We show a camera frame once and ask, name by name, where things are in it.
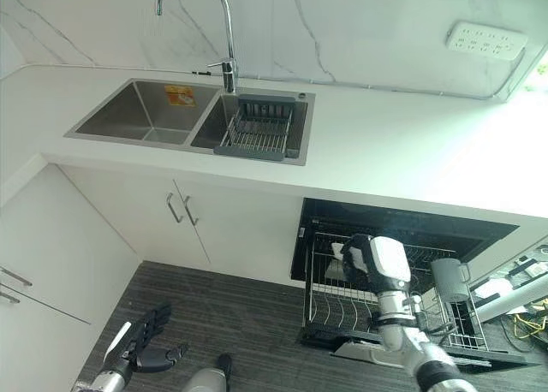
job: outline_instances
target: double sink basin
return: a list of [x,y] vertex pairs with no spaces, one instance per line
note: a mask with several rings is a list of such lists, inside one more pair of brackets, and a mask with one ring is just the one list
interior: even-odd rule
[[65,137],[304,165],[314,94],[130,80]]

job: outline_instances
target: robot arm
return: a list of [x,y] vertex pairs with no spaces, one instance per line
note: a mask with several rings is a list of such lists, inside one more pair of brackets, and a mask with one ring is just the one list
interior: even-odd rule
[[186,345],[161,349],[147,347],[151,339],[164,331],[171,306],[163,303],[132,324],[126,322],[107,348],[103,367],[89,389],[82,392],[120,392],[134,372],[161,372],[171,368],[187,351]]
[[391,238],[354,235],[342,253],[360,250],[371,290],[377,295],[378,325],[387,351],[400,353],[408,374],[422,392],[477,392],[462,378],[451,357],[429,342],[418,328],[418,297],[409,297],[411,272],[401,242]]

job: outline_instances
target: yellow sticker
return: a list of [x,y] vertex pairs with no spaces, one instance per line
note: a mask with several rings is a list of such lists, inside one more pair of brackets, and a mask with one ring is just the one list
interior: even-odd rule
[[191,86],[164,86],[164,88],[170,105],[196,106]]

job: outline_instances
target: faucet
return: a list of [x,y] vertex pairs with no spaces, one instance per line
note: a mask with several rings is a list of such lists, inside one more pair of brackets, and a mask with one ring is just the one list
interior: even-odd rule
[[[162,15],[162,1],[156,0],[156,14]],[[226,25],[226,38],[229,42],[229,57],[219,62],[209,64],[207,67],[221,66],[223,70],[224,90],[227,93],[236,93],[236,83],[238,81],[238,66],[234,57],[234,37],[232,36],[232,17],[230,16],[230,7],[228,0],[221,0],[224,9],[224,21]]]

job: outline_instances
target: cabinet door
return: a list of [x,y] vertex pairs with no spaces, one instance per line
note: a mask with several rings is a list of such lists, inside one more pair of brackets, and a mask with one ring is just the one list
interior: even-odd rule
[[141,259],[209,269],[173,180],[76,167],[63,170]]
[[0,390],[70,391],[97,334],[92,326],[0,287]]
[[302,198],[177,180],[211,260],[224,274],[292,284]]
[[3,208],[0,282],[77,318],[98,334],[139,259],[55,165],[48,165]]

